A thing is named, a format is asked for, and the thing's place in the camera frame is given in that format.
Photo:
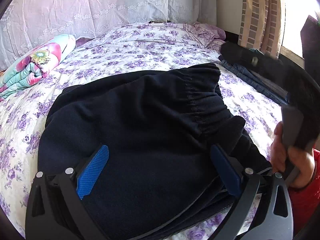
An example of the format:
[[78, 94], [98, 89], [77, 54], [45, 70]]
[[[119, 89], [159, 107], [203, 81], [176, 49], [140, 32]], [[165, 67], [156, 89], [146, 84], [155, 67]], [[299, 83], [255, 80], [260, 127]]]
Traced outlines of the person's right hand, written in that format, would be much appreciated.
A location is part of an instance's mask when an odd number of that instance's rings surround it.
[[315, 160], [313, 153], [305, 152], [299, 148], [290, 146], [287, 150], [282, 143], [283, 123], [279, 122], [274, 129], [274, 140], [271, 144], [270, 162], [273, 172], [284, 172], [286, 160], [299, 169], [299, 175], [290, 184], [292, 188], [302, 189], [306, 187], [313, 178], [315, 171]]

